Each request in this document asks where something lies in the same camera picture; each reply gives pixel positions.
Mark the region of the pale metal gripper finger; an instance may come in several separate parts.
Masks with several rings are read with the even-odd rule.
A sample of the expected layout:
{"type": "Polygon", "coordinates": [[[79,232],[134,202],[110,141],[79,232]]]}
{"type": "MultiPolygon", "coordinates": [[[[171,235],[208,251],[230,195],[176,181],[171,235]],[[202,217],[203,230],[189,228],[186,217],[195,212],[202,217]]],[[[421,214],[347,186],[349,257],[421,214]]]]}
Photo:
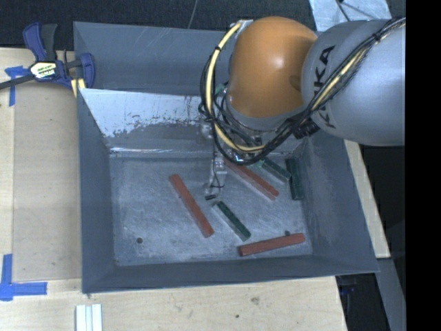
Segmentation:
{"type": "Polygon", "coordinates": [[[227,178],[227,166],[223,158],[216,159],[216,182],[217,186],[221,189],[225,186],[226,178],[227,178]]]}
{"type": "Polygon", "coordinates": [[[205,188],[205,199],[212,200],[218,196],[218,179],[215,171],[215,160],[211,160],[209,180],[204,186],[205,188]]]}

